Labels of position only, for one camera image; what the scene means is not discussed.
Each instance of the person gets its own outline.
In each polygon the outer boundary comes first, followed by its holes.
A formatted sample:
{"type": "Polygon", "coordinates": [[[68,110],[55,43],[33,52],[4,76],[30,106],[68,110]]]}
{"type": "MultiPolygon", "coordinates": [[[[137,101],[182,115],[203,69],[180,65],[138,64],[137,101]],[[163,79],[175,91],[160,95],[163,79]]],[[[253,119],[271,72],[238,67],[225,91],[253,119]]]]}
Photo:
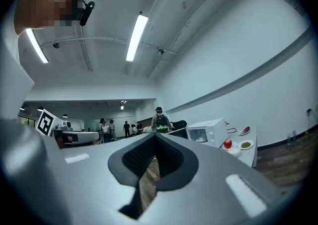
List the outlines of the person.
{"type": "Polygon", "coordinates": [[[0,118],[15,119],[34,81],[20,65],[18,38],[26,29],[71,24],[81,0],[15,0],[0,25],[0,118]]]}
{"type": "Polygon", "coordinates": [[[110,121],[109,121],[109,127],[110,127],[110,130],[111,130],[111,139],[112,139],[113,141],[117,140],[117,138],[116,138],[116,132],[115,132],[114,120],[110,120],[110,121]]]}
{"type": "Polygon", "coordinates": [[[102,130],[102,132],[103,132],[104,143],[110,142],[110,139],[111,139],[111,133],[110,133],[110,131],[111,131],[111,130],[110,130],[109,125],[107,124],[107,122],[105,121],[104,118],[101,118],[99,123],[102,124],[101,130],[102,130]]]}
{"type": "Polygon", "coordinates": [[[138,130],[138,134],[141,134],[143,132],[143,125],[142,124],[139,124],[137,126],[137,130],[138,130]]]}
{"type": "Polygon", "coordinates": [[[151,120],[151,127],[155,132],[167,133],[171,131],[171,124],[168,118],[163,115],[161,107],[156,108],[156,114],[151,120]]]}
{"type": "Polygon", "coordinates": [[[132,124],[131,125],[131,128],[133,128],[132,129],[132,136],[135,136],[135,135],[137,135],[138,134],[138,130],[137,130],[137,127],[136,127],[136,125],[134,125],[134,124],[132,124]]]}
{"type": "Polygon", "coordinates": [[[127,138],[127,134],[128,134],[128,136],[130,137],[129,128],[130,128],[130,125],[127,123],[127,121],[125,121],[125,124],[124,124],[124,132],[125,132],[126,138],[127,138]]]}

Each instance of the white light strip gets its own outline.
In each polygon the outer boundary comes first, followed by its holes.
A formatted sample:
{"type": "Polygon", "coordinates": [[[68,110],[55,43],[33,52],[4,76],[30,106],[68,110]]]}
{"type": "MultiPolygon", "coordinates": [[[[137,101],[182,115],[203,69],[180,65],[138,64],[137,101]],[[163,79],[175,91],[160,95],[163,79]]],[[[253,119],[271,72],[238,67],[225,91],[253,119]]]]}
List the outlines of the white light strip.
{"type": "Polygon", "coordinates": [[[35,35],[34,35],[32,29],[26,29],[26,33],[27,33],[27,35],[29,36],[29,39],[30,39],[31,43],[32,43],[32,45],[33,45],[35,51],[38,53],[38,56],[40,57],[40,59],[42,60],[42,62],[43,62],[44,64],[47,64],[49,61],[46,59],[45,55],[43,54],[42,49],[40,48],[39,43],[38,43],[38,41],[36,40],[35,35]]]}
{"type": "Polygon", "coordinates": [[[64,160],[66,161],[66,163],[70,164],[70,163],[78,162],[78,161],[88,159],[88,158],[89,158],[89,155],[86,153],[83,153],[83,154],[79,154],[79,155],[72,156],[72,157],[66,157],[66,158],[64,158],[64,160]]]}
{"type": "Polygon", "coordinates": [[[135,53],[137,51],[139,41],[144,32],[144,28],[147,24],[148,18],[146,16],[139,15],[137,18],[137,22],[133,31],[133,35],[131,36],[131,40],[129,43],[128,53],[126,61],[132,62],[135,57],[135,53]]]}
{"type": "Polygon", "coordinates": [[[261,198],[238,175],[229,175],[225,181],[249,217],[258,216],[267,209],[261,198]]]}

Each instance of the white microwave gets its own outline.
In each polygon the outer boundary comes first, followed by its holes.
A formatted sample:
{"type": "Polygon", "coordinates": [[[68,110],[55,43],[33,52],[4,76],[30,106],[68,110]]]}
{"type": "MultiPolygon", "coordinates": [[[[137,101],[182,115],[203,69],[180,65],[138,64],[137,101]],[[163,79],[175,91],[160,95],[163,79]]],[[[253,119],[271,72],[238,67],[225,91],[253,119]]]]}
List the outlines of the white microwave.
{"type": "Polygon", "coordinates": [[[219,148],[228,138],[224,118],[195,123],[186,128],[188,139],[219,148]]]}

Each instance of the ceiling light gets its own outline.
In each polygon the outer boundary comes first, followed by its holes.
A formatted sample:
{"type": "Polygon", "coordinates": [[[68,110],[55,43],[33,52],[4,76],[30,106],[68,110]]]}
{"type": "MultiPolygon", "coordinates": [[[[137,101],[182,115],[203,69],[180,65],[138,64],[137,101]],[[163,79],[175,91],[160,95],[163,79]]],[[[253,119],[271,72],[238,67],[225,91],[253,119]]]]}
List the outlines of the ceiling light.
{"type": "Polygon", "coordinates": [[[136,50],[138,48],[139,41],[143,34],[144,28],[147,24],[148,18],[146,16],[139,15],[137,22],[131,36],[126,61],[132,62],[135,57],[136,50]]]}
{"type": "Polygon", "coordinates": [[[38,41],[37,41],[36,38],[35,38],[35,35],[34,35],[33,30],[32,30],[32,29],[26,29],[26,33],[27,33],[27,35],[29,36],[29,39],[30,39],[31,43],[32,43],[32,45],[33,45],[35,51],[38,53],[38,56],[40,57],[40,59],[42,60],[42,62],[43,62],[44,64],[47,64],[49,61],[48,61],[48,59],[46,58],[46,56],[43,54],[43,51],[42,51],[42,49],[40,48],[39,43],[38,43],[38,41]]]}

